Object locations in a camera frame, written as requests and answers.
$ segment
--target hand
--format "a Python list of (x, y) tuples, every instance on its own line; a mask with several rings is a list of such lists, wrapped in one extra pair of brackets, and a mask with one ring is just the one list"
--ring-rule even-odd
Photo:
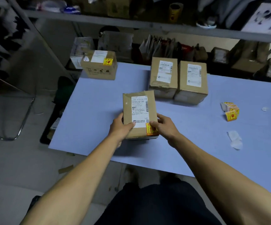
[(122, 122), (123, 112), (119, 114), (117, 118), (113, 120), (108, 132), (108, 136), (115, 137), (120, 142), (124, 140), (129, 131), (135, 126), (135, 122), (130, 122), (127, 125), (124, 125)]
[(162, 135), (165, 139), (168, 140), (169, 145), (175, 147), (175, 140), (177, 137), (182, 134), (178, 131), (171, 118), (166, 117), (161, 114), (157, 114), (159, 118), (157, 121), (151, 121), (150, 125), (154, 128), (157, 128), (160, 135)]

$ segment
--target stack of yellow stickers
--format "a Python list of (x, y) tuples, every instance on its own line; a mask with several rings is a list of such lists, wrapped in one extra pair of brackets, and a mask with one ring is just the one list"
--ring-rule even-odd
[(239, 108), (233, 102), (222, 102), (222, 110), (226, 114), (227, 121), (236, 120), (239, 115)]

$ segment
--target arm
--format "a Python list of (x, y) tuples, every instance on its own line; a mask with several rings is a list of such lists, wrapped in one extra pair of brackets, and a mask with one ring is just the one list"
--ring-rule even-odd
[(183, 136), (169, 117), (158, 114), (158, 129), (192, 170), (227, 224), (271, 224), (271, 193)]
[(21, 225), (81, 223), (117, 146), (134, 127), (123, 125), (122, 117), (123, 113), (113, 121), (108, 136), (83, 162), (40, 198)]

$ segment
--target white table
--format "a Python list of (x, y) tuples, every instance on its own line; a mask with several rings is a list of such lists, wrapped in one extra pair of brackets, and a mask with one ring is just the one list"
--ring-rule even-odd
[[(50, 148), (88, 155), (107, 135), (122, 111), (122, 94), (147, 89), (149, 66), (119, 63), (115, 81), (81, 75), (55, 131)], [(157, 112), (171, 117), (178, 130), (206, 152), (234, 167), (271, 192), (271, 83), (208, 75), (209, 95), (198, 106), (157, 100)], [(227, 122), (220, 102), (240, 108)], [(236, 130), (243, 149), (230, 146)], [(193, 176), (178, 152), (159, 136), (124, 141), (112, 161)]]

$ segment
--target person's left hand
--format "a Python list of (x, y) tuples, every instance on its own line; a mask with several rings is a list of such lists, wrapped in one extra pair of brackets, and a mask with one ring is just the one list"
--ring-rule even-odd
[(130, 122), (127, 125), (124, 125), (122, 122), (123, 118), (123, 112), (119, 114), (117, 118), (113, 120), (113, 123), (111, 124), (109, 128), (108, 136), (114, 137), (118, 140), (118, 143), (120, 145), (120, 142), (124, 140), (124, 138), (127, 136), (129, 131), (135, 126), (135, 122)]

